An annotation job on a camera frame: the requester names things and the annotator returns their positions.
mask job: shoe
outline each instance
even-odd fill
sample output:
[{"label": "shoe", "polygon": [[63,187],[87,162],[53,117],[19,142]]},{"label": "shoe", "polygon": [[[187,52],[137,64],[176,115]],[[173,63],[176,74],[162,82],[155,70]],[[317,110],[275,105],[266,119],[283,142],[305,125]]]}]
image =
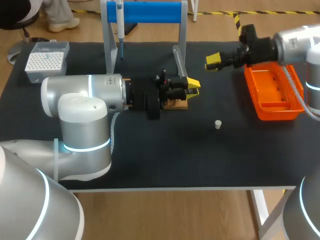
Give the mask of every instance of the shoe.
[{"label": "shoe", "polygon": [[74,17],[71,21],[66,23],[49,23],[49,31],[52,33],[59,33],[65,29],[74,29],[78,27],[80,24],[80,19],[78,17]]}]

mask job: blue bar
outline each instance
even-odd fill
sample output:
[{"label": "blue bar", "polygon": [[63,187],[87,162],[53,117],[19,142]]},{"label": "blue bar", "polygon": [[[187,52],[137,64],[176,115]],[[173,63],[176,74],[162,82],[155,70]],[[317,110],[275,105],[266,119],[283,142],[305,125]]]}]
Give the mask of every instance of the blue bar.
[{"label": "blue bar", "polygon": [[[116,2],[108,1],[109,23],[117,22]],[[125,1],[124,22],[127,24],[179,24],[181,22],[181,2]]]}]

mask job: orange plastic basket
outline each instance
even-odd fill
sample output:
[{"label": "orange plastic basket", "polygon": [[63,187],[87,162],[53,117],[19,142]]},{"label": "orange plastic basket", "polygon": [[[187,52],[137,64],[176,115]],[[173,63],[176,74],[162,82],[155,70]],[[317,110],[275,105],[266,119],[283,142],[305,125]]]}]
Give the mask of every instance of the orange plastic basket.
[{"label": "orange plastic basket", "polygon": [[[292,65],[286,66],[295,86],[304,98],[304,89]],[[244,75],[259,119],[293,120],[304,111],[282,69],[275,62],[244,68]]]}]

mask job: black table mat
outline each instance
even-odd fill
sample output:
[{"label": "black table mat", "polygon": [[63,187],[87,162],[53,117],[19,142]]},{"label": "black table mat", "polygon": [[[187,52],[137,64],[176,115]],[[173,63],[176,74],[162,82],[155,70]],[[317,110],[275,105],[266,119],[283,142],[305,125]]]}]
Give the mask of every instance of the black table mat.
[{"label": "black table mat", "polygon": [[[201,83],[188,110],[163,111],[159,121],[124,111],[115,123],[110,171],[97,179],[61,181],[68,189],[295,186],[318,164],[320,125],[301,114],[289,122],[256,115],[242,69],[205,72],[205,56],[236,42],[187,44],[186,69]],[[176,71],[173,43],[126,43],[115,72],[124,78]],[[61,139],[58,119],[42,110],[39,86],[24,86],[33,45],[24,47],[0,99],[0,141]],[[296,66],[300,79],[305,67]],[[102,43],[70,43],[67,75],[105,73]],[[215,129],[221,120],[221,129]]]}]

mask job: chair base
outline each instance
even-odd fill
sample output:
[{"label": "chair base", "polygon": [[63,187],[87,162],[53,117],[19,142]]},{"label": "chair base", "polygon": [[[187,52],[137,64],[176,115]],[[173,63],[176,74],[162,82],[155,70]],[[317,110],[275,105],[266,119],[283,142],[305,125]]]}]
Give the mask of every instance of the chair base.
[{"label": "chair base", "polygon": [[[30,37],[29,43],[37,43],[37,42],[48,42],[49,40],[43,37]],[[15,64],[16,59],[21,52],[22,46],[25,44],[24,41],[19,41],[15,45],[13,45],[6,56],[6,59],[11,63],[12,65]]]}]

